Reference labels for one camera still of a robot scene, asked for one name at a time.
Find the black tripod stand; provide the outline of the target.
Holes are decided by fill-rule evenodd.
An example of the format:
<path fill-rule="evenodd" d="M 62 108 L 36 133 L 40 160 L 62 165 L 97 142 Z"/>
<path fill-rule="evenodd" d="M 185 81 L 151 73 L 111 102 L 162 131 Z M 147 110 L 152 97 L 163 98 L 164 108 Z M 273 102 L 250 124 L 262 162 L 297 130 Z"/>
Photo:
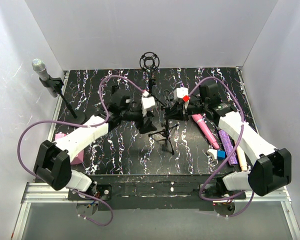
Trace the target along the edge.
<path fill-rule="evenodd" d="M 161 102 L 157 97 L 155 97 L 155 99 L 161 104 L 161 106 L 160 106 L 161 111 L 165 112 L 166 110 L 170 109 L 170 103 L 174 98 L 171 96 L 171 92 L 167 89 L 163 91 L 162 95 L 164 97 L 163 102 Z M 154 135 L 161 135 L 163 137 L 163 139 L 160 139 L 160 140 L 157 140 L 157 141 L 158 142 L 164 141 L 165 143 L 169 143 L 170 147 L 171 147 L 171 154 L 174 155 L 175 151 L 174 151 L 174 148 L 173 148 L 173 145 L 172 145 L 172 142 L 171 142 L 170 134 L 171 134 L 171 131 L 173 129 L 175 129 L 175 130 L 177 129 L 179 124 L 177 123 L 173 126 L 170 126 L 169 120 L 164 119 L 161 123 L 161 126 L 162 126 L 162 130 L 149 133 L 148 137 L 153 138 Z"/>
<path fill-rule="evenodd" d="M 147 74 L 148 79 L 148 92 L 154 97 L 154 99 L 161 104 L 162 107 L 165 106 L 155 95 L 153 95 L 153 86 L 156 85 L 155 71 L 160 66 L 160 59 L 158 55 L 152 51 L 147 51 L 141 55 L 139 59 L 140 68 Z"/>

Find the pink tall microphone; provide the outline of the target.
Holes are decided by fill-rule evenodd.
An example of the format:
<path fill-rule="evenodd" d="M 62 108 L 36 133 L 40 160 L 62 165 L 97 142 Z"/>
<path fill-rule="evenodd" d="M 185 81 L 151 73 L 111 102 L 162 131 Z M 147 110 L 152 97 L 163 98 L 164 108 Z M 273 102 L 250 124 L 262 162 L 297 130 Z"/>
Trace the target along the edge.
<path fill-rule="evenodd" d="M 208 142 L 211 144 L 211 146 L 218 150 L 220 146 L 218 145 L 218 142 L 214 135 L 212 134 L 211 130 L 208 128 L 207 124 L 203 120 L 203 116 L 201 114 L 193 114 L 192 119 L 195 121 L 195 123 L 198 125 Z"/>

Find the purple glitter microphone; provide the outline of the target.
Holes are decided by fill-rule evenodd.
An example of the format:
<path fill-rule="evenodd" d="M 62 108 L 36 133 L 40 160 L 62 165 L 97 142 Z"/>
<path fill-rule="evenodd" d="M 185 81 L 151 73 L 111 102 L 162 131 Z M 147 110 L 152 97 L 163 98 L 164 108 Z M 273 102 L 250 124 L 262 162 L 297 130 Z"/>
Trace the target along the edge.
<path fill-rule="evenodd" d="M 230 153 L 233 151 L 234 147 L 232 144 L 232 140 L 230 139 L 230 136 L 222 129 L 220 129 L 218 131 L 219 134 L 219 138 L 221 140 L 221 143 L 223 145 L 224 151 L 226 153 L 226 156 L 229 156 Z M 230 166 L 234 166 L 238 164 L 238 160 L 237 160 L 237 154 L 236 152 L 234 152 L 228 160 L 228 164 Z"/>

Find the beige peach microphone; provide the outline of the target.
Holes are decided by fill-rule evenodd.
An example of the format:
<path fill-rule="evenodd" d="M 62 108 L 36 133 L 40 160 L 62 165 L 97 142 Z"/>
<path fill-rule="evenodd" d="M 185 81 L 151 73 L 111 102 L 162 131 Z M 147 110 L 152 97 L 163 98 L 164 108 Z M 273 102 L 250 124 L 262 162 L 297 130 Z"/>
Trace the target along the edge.
<path fill-rule="evenodd" d="M 239 166 L 240 166 L 241 170 L 243 172 L 247 172 L 248 164 L 247 164 L 245 152 L 243 151 L 243 149 L 240 146 L 237 147 L 236 152 L 237 152 L 238 162 L 239 162 Z"/>

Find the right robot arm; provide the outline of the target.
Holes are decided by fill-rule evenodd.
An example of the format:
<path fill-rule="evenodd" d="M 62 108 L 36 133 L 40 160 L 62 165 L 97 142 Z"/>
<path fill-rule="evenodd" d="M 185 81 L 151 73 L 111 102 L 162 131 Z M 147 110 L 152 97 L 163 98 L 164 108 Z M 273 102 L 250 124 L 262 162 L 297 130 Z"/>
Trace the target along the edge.
<path fill-rule="evenodd" d="M 250 171 L 232 172 L 217 178 L 216 192 L 227 199 L 235 191 L 252 190 L 265 196 L 292 181 L 292 155 L 264 140 L 249 124 L 242 121 L 237 108 L 221 100 L 216 83 L 199 86 L 200 97 L 191 99 L 185 87 L 173 91 L 175 104 L 165 109 L 165 119 L 186 121 L 191 115 L 205 114 L 216 126 L 225 131 L 252 163 Z"/>

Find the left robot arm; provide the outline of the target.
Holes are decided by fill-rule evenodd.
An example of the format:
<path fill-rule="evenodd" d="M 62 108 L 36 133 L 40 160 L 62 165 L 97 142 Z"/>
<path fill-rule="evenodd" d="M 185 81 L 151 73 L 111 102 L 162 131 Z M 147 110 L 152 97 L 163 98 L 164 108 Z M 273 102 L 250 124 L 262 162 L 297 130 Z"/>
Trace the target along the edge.
<path fill-rule="evenodd" d="M 96 196 L 96 187 L 90 177 L 71 167 L 74 158 L 92 142 L 107 135 L 122 121 L 134 122 L 140 134 L 147 134 L 157 128 L 150 119 L 150 112 L 156 108 L 155 97 L 147 91 L 140 102 L 134 104 L 126 90 L 112 88 L 111 98 L 106 104 L 109 115 L 92 115 L 84 127 L 51 142 L 45 140 L 39 147 L 34 173 L 54 190 L 63 188 L 79 190 L 85 200 Z"/>

